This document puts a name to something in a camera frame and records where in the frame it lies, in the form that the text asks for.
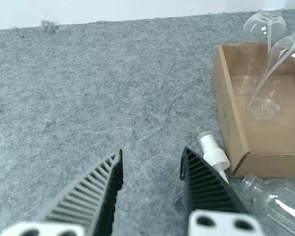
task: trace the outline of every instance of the plastic bottle bottom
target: plastic bottle bottom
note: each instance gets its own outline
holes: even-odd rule
[[[255,87],[255,83],[255,76],[234,75],[232,77],[233,90],[239,96],[250,96]]]
[[[275,122],[280,117],[281,108],[271,99],[256,97],[248,112],[257,121]]]

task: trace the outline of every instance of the white wall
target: white wall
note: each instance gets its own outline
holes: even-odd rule
[[[295,0],[288,0],[295,8]],[[257,11],[260,0],[0,0],[0,30],[56,24]]]

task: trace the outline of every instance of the white plastic cap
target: white plastic cap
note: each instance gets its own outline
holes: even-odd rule
[[[203,154],[209,150],[220,148],[211,131],[205,131],[198,136]]]
[[[286,0],[261,0],[260,10],[277,11],[286,7]]]
[[[220,148],[215,140],[212,132],[206,131],[198,136],[201,149],[203,151],[203,159],[212,166],[220,176],[228,183],[224,170],[231,165],[225,152]]]

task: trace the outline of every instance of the mounting hole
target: mounting hole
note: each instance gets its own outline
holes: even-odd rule
[[[237,220],[235,221],[236,228],[242,229],[242,230],[253,230],[254,228],[251,226],[251,224],[247,223],[244,220]]]
[[[35,229],[27,230],[21,234],[21,236],[38,236],[38,235],[39,235],[39,231]]]
[[[197,223],[199,225],[204,225],[204,226],[214,226],[215,225],[214,221],[206,216],[199,216],[197,218]]]

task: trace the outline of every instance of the white spray nozzle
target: white spray nozzle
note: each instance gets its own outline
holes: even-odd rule
[[[198,136],[198,140],[203,152],[203,159],[219,173],[226,183],[229,183],[224,171],[228,169],[231,164],[225,152],[215,140],[212,132],[206,131],[201,133]]]
[[[262,0],[260,10],[277,11],[286,7],[286,0]]]
[[[207,153],[208,151],[216,148],[220,148],[220,146],[217,144],[212,132],[206,131],[198,136],[199,143],[201,145],[201,149],[203,151],[203,154]]]

